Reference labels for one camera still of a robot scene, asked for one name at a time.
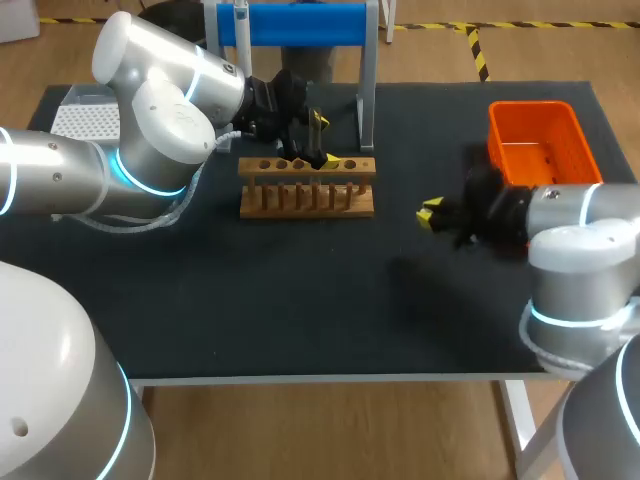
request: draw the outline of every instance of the cable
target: cable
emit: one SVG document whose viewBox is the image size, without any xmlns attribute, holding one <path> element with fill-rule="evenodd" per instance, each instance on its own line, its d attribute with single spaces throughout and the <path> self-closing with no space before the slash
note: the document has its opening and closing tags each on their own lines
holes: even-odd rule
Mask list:
<svg viewBox="0 0 640 480">
<path fill-rule="evenodd" d="M 233 138 L 240 138 L 241 136 L 242 136 L 242 133 L 239 131 L 228 132 L 223 135 L 220 135 L 218 138 L 216 138 L 213 144 L 211 153 L 213 153 L 221 143 L 227 140 L 231 140 Z M 182 200 L 182 202 L 175 209 L 171 210 L 169 213 L 166 213 L 157 218 L 154 218 L 153 220 L 150 220 L 147 225 L 139 225 L 135 227 L 131 227 L 131 226 L 115 227 L 112 225 L 106 225 L 104 223 L 100 223 L 85 215 L 68 215 L 68 216 L 73 218 L 74 220 L 79 221 L 80 223 L 87 225 L 88 227 L 94 228 L 101 232 L 113 233 L 113 234 L 143 233 L 143 232 L 155 230 L 156 228 L 159 228 L 159 227 L 168 227 L 178 221 L 178 219 L 180 218 L 180 215 L 182 215 L 182 213 L 187 209 L 187 207 L 191 203 L 191 200 L 193 199 L 193 195 L 195 194 L 196 188 L 198 187 L 198 181 L 200 180 L 200 175 L 202 174 L 202 169 L 204 168 L 205 164 L 206 162 L 203 163 L 200 166 L 200 168 L 196 171 L 196 173 L 193 175 L 193 178 L 191 179 L 191 184 L 189 185 L 189 188 L 187 189 L 187 193 L 184 196 L 184 199 Z"/>
</svg>

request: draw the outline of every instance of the metal frame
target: metal frame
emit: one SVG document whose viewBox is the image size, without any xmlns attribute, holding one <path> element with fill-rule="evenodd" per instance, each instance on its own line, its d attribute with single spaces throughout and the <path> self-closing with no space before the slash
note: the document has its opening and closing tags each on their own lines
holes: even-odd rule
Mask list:
<svg viewBox="0 0 640 480">
<path fill-rule="evenodd" d="M 395 0 L 393 2 L 393 16 L 395 16 Z M 226 58 L 224 47 L 219 42 L 218 30 L 218 14 L 217 6 L 223 3 L 222 0 L 202 0 L 204 4 L 204 22 L 205 34 L 207 37 L 207 50 L 211 53 Z M 378 0 L 365 1 L 366 15 L 366 34 L 365 42 L 362 46 L 360 56 L 360 83 L 358 85 L 358 94 L 356 97 L 356 105 L 358 111 L 358 133 L 360 138 L 360 150 L 362 152 L 373 151 L 373 129 L 375 116 L 375 99 L 376 99 L 376 76 L 378 70 Z M 236 22 L 236 39 L 246 38 L 247 42 L 243 42 L 242 49 L 251 51 L 251 40 L 249 38 L 249 20 L 240 22 L 243 34 L 238 32 L 238 22 Z M 250 55 L 242 56 L 246 60 L 251 61 Z M 250 65 L 239 65 L 245 72 L 249 72 Z M 228 130 L 221 130 L 220 134 L 226 133 Z M 225 142 L 219 151 L 228 152 L 230 150 L 230 141 Z"/>
<path fill-rule="evenodd" d="M 130 379 L 138 396 L 146 387 L 203 386 L 203 385 L 278 385 L 294 383 L 377 383 L 377 382 L 434 382 L 434 381 L 491 381 L 499 380 L 504 401 L 509 434 L 515 452 L 518 480 L 538 480 L 558 457 L 556 425 L 568 392 L 556 403 L 539 429 L 536 430 L 524 380 L 508 380 L 508 374 L 372 374 L 372 375 L 265 375 L 247 377 L 194 377 Z M 530 379 L 555 378 L 548 373 L 526 374 Z"/>
<path fill-rule="evenodd" d="M 396 26 L 396 1 L 397 0 L 380 0 L 382 5 L 382 14 L 384 16 L 384 26 L 387 29 L 387 43 L 393 41 L 393 30 Z"/>
<path fill-rule="evenodd" d="M 558 457 L 556 425 L 567 392 L 558 400 L 540 428 L 536 430 L 524 381 L 500 381 L 500 391 L 513 442 L 518 480 L 544 478 L 544 473 Z"/>
<path fill-rule="evenodd" d="M 223 0 L 202 0 L 204 7 L 204 32 L 207 39 L 207 50 L 214 55 L 227 60 L 227 52 L 224 47 L 215 41 L 209 41 L 212 38 L 218 38 L 218 4 L 223 3 Z M 226 125 L 223 128 L 219 128 L 216 131 L 216 137 L 220 138 L 222 135 L 231 132 L 233 126 L 231 124 Z M 220 153 L 229 153 L 231 151 L 231 139 L 221 142 L 216 151 Z"/>
</svg>

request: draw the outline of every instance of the wooden peg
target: wooden peg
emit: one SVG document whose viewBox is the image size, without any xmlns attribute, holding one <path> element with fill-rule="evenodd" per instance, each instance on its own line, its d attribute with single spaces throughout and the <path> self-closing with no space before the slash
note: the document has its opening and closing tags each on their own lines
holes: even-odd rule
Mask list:
<svg viewBox="0 0 640 480">
<path fill-rule="evenodd" d="M 311 210 L 318 209 L 318 182 L 311 182 Z"/>
<path fill-rule="evenodd" d="M 262 209 L 267 210 L 269 208 L 269 185 L 263 184 L 260 190 L 262 190 Z"/>
<path fill-rule="evenodd" d="M 284 182 L 278 183 L 278 208 L 284 210 Z"/>
<path fill-rule="evenodd" d="M 336 206 L 336 184 L 329 184 L 329 210 L 333 210 Z"/>
<path fill-rule="evenodd" d="M 367 177 L 362 177 L 360 179 L 360 187 L 358 188 L 358 195 L 362 195 L 363 193 L 367 193 L 367 184 L 369 183 L 369 179 Z"/>
<path fill-rule="evenodd" d="M 253 175 L 249 177 L 249 197 L 251 201 L 256 198 L 256 177 Z"/>
<path fill-rule="evenodd" d="M 302 207 L 302 183 L 296 182 L 296 210 Z"/>
<path fill-rule="evenodd" d="M 347 183 L 347 194 L 344 197 L 344 209 L 349 210 L 351 208 L 351 196 L 353 194 L 353 183 Z"/>
</svg>

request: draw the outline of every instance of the blue bar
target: blue bar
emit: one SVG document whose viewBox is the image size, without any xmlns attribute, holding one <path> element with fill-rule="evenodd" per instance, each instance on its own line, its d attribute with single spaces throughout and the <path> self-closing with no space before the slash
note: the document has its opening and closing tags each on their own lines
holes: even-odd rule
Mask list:
<svg viewBox="0 0 640 480">
<path fill-rule="evenodd" d="M 255 4 L 249 21 L 254 47 L 362 47 L 367 27 L 364 3 Z M 236 46 L 232 4 L 218 5 L 218 36 Z"/>
</svg>

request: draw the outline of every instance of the table leg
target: table leg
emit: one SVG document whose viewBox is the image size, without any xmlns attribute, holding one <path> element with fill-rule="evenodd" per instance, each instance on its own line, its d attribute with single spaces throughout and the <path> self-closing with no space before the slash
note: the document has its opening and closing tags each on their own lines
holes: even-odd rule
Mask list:
<svg viewBox="0 0 640 480">
<path fill-rule="evenodd" d="M 387 20 L 387 43 L 393 41 L 393 30 L 396 26 L 396 1 L 389 0 L 389 18 Z"/>
<path fill-rule="evenodd" d="M 518 480 L 542 479 L 558 455 L 556 422 L 565 396 L 553 407 L 536 431 L 524 381 L 503 380 L 500 382 L 500 391 L 516 457 L 517 478 Z"/>
</svg>

